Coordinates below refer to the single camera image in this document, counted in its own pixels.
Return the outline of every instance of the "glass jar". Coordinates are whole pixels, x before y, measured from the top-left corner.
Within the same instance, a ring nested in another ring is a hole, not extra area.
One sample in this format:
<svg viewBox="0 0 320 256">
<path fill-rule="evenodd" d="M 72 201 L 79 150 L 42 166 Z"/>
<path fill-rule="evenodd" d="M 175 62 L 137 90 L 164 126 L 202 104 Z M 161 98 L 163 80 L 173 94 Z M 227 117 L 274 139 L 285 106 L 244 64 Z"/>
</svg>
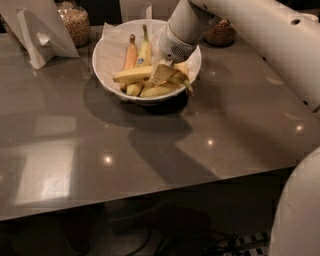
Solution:
<svg viewBox="0 0 320 256">
<path fill-rule="evenodd" d="M 230 46 L 233 44 L 236 31 L 228 20 L 221 20 L 216 26 L 204 34 L 204 40 L 214 46 Z"/>
<path fill-rule="evenodd" d="M 87 11 L 73 0 L 55 0 L 55 3 L 75 47 L 87 45 L 90 39 L 90 23 Z"/>
</svg>

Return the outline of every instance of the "white bowl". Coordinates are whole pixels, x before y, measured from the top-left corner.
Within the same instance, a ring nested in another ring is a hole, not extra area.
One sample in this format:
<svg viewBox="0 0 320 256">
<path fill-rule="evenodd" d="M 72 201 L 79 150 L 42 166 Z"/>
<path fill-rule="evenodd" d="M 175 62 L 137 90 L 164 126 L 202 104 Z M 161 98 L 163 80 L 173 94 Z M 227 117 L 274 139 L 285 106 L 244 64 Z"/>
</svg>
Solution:
<svg viewBox="0 0 320 256">
<path fill-rule="evenodd" d="M 143 40 L 143 24 L 146 24 L 148 27 L 149 39 L 151 39 L 150 41 L 152 43 L 152 53 L 156 54 L 161 31 L 166 25 L 166 22 L 141 19 L 123 23 L 115 29 L 111 29 L 111 32 L 107 30 L 93 51 L 92 63 L 98 79 L 106 90 L 115 93 L 124 101 L 132 101 L 140 105 L 155 105 L 178 95 L 183 92 L 185 88 L 180 88 L 159 97 L 140 98 L 126 95 L 121 91 L 119 84 L 113 82 L 112 79 L 116 73 L 123 69 L 130 34 L 136 36 L 137 47 L 140 47 Z M 189 79 L 192 83 L 195 81 L 201 66 L 201 52 L 199 47 L 196 48 L 186 63 L 189 68 Z"/>
</svg>

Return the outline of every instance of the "jar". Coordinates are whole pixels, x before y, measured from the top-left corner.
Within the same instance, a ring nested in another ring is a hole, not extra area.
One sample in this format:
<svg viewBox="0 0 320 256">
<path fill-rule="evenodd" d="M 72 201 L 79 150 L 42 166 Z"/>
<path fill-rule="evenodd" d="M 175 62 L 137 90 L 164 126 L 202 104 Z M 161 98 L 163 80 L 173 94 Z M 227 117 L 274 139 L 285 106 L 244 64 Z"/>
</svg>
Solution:
<svg viewBox="0 0 320 256">
<path fill-rule="evenodd" d="M 216 26 L 209 29 L 204 34 L 204 39 L 208 44 L 214 46 L 230 46 L 233 44 L 236 31 L 228 20 L 221 20 Z"/>
<path fill-rule="evenodd" d="M 12 31 L 8 23 L 5 21 L 5 19 L 0 15 L 0 23 L 3 26 L 4 30 L 7 32 L 7 34 L 21 47 L 21 49 L 24 49 L 23 44 L 19 40 L 19 38 L 16 36 L 16 34 Z"/>
<path fill-rule="evenodd" d="M 87 11 L 74 0 L 55 0 L 55 3 L 75 47 L 78 48 L 88 44 L 90 23 Z"/>
</svg>

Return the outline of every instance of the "dark floor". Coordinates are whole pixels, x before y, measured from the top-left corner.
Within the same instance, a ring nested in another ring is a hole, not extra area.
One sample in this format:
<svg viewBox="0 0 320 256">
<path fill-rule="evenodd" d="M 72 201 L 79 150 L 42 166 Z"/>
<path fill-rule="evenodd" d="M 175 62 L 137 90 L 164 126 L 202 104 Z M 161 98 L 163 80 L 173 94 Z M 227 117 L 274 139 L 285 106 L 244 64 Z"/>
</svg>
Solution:
<svg viewBox="0 0 320 256">
<path fill-rule="evenodd" d="M 3 221 L 0 255 L 205 255 L 204 248 L 223 238 L 270 230 L 289 173 L 279 170 Z M 155 254 L 160 243 L 166 246 Z"/>
</svg>

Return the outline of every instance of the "table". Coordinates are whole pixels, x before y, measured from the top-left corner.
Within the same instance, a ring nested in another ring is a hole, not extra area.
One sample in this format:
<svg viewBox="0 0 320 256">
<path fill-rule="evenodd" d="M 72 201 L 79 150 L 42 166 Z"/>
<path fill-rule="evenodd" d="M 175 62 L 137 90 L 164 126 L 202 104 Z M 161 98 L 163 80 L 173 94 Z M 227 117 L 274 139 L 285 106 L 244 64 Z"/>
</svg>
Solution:
<svg viewBox="0 0 320 256">
<path fill-rule="evenodd" d="M 34 70 L 0 35 L 0 220 L 296 166 L 320 122 L 241 39 L 200 45 L 195 96 L 145 108 L 103 89 L 91 57 Z"/>
</svg>

